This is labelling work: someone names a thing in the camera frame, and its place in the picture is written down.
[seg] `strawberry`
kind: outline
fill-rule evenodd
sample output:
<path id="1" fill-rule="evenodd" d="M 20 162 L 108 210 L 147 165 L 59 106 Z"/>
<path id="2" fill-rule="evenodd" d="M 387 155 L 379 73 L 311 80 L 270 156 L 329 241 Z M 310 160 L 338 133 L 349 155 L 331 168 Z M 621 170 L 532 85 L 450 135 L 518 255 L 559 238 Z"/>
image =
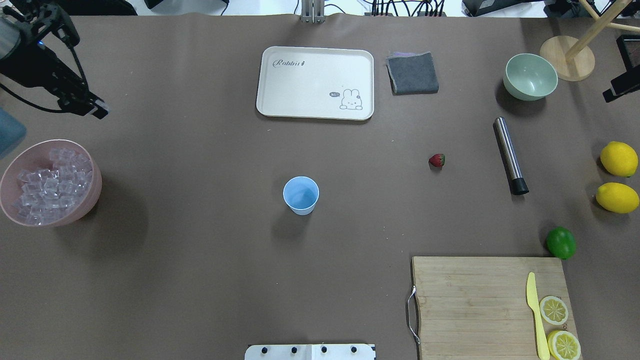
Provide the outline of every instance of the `strawberry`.
<path id="1" fill-rule="evenodd" d="M 444 154 L 435 154 L 429 159 L 429 163 L 435 167 L 442 167 L 444 165 Z"/>

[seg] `black cap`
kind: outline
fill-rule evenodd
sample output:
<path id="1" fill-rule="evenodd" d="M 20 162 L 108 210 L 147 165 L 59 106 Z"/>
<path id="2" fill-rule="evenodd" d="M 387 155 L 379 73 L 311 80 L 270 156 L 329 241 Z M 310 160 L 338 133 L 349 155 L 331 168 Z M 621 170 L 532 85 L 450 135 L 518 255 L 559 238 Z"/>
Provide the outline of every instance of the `black cap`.
<path id="1" fill-rule="evenodd" d="M 529 192 L 527 183 L 524 182 L 524 178 L 519 177 L 511 180 L 511 193 L 513 195 L 524 195 Z"/>

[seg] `lime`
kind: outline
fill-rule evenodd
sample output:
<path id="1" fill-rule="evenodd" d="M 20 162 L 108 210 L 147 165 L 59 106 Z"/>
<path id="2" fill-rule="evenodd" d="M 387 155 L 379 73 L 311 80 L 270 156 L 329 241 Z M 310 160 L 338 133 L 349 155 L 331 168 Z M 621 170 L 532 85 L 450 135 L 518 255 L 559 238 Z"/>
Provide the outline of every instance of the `lime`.
<path id="1" fill-rule="evenodd" d="M 558 226 L 547 234 L 547 248 L 555 257 L 568 259 L 575 254 L 575 238 L 571 231 Z"/>
<path id="2" fill-rule="evenodd" d="M 596 192 L 596 200 L 603 208 L 619 214 L 630 213 L 640 204 L 637 192 L 620 183 L 601 185 Z"/>
<path id="3" fill-rule="evenodd" d="M 569 309 L 562 299 L 547 296 L 540 301 L 542 318 L 553 325 L 562 325 L 569 318 Z"/>
<path id="4" fill-rule="evenodd" d="M 547 345 L 549 352 L 558 360 L 578 360 L 580 358 L 580 343 L 572 333 L 564 330 L 552 331 Z"/>
<path id="5" fill-rule="evenodd" d="M 600 161 L 608 172 L 616 176 L 629 177 L 638 168 L 638 155 L 631 146 L 623 142 L 610 142 L 600 152 Z"/>

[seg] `pink bowl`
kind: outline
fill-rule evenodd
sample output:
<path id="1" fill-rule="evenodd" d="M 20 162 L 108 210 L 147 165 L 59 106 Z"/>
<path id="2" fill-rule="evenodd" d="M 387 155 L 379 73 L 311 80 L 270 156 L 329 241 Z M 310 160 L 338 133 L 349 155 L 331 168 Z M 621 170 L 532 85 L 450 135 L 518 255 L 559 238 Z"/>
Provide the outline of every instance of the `pink bowl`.
<path id="1" fill-rule="evenodd" d="M 93 176 L 89 190 L 86 195 L 69 214 L 60 220 L 51 222 L 46 225 L 27 225 L 17 219 L 16 215 L 18 210 L 12 205 L 22 195 L 21 186 L 24 184 L 18 180 L 18 174 L 22 169 L 36 170 L 40 168 L 51 168 L 52 161 L 49 160 L 49 151 L 53 148 L 66 148 L 72 149 L 80 154 L 84 154 L 90 161 L 93 167 Z M 4 172 L 2 180 L 0 180 L 0 206 L 2 210 L 11 220 L 14 222 L 29 227 L 54 227 L 67 225 L 71 222 L 78 220 L 85 216 L 89 210 L 91 210 L 100 197 L 102 191 L 102 176 L 98 164 L 95 163 L 91 155 L 80 146 L 70 140 L 48 140 L 45 142 L 37 143 L 36 145 L 26 149 L 22 154 L 18 155 Z"/>

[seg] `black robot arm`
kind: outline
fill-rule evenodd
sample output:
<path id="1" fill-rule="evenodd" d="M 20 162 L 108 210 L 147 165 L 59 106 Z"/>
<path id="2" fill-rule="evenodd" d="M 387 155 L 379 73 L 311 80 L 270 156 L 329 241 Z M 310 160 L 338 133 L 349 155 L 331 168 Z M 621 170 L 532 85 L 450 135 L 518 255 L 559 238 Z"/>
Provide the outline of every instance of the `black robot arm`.
<path id="1" fill-rule="evenodd" d="M 52 112 L 91 114 L 98 119 L 104 118 L 109 113 L 109 108 L 102 99 L 89 91 L 74 51 L 80 37 L 71 18 L 55 3 L 41 3 L 37 0 L 22 0 L 22 3 L 30 5 L 30 11 L 24 11 L 24 6 L 19 7 L 26 12 L 23 14 L 8 6 L 3 8 L 4 13 L 14 17 L 16 22 L 0 18 L 0 72 L 22 86 L 41 86 L 56 96 L 60 111 Z M 59 38 L 72 52 L 81 77 L 41 42 L 49 33 Z"/>

